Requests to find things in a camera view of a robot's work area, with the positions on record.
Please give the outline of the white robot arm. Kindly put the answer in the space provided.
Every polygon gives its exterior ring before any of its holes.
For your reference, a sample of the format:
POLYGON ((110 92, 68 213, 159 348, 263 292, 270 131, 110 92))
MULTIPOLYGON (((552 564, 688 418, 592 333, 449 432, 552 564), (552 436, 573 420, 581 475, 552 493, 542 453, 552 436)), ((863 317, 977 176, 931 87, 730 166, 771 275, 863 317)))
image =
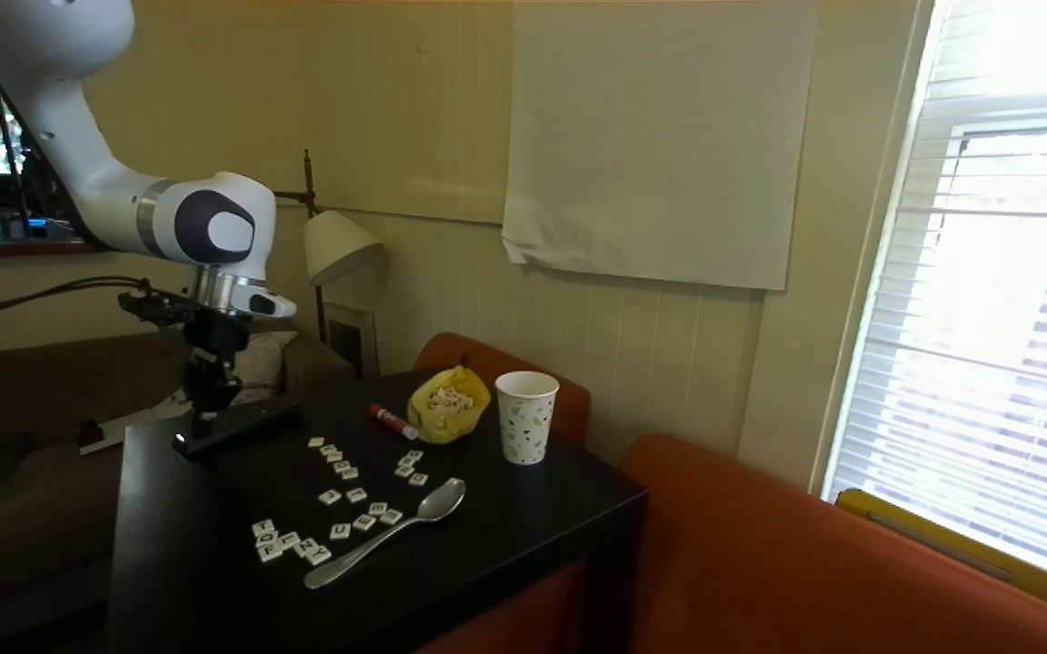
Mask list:
POLYGON ((267 286, 278 195, 263 180, 232 170, 170 180, 114 156, 83 80, 121 59, 130 36, 130 0, 0 0, 0 93, 95 242, 201 273, 189 298, 158 286, 121 298, 150 323, 182 326, 193 344, 173 441, 198 452, 267 420, 267 411, 238 407, 238 351, 253 317, 291 317, 293 302, 267 286))

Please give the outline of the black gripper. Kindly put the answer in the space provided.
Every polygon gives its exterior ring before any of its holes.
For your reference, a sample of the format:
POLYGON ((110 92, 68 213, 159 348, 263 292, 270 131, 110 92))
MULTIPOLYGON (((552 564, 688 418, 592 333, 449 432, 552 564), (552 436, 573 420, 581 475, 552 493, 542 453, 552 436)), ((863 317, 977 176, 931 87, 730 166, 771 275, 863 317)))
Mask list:
POLYGON ((232 401, 239 394, 238 355, 247 348, 247 319, 213 308, 198 308, 184 319, 184 340, 193 348, 184 363, 182 389, 193 403, 189 436, 204 441, 212 432, 212 413, 218 428, 232 425, 232 401))

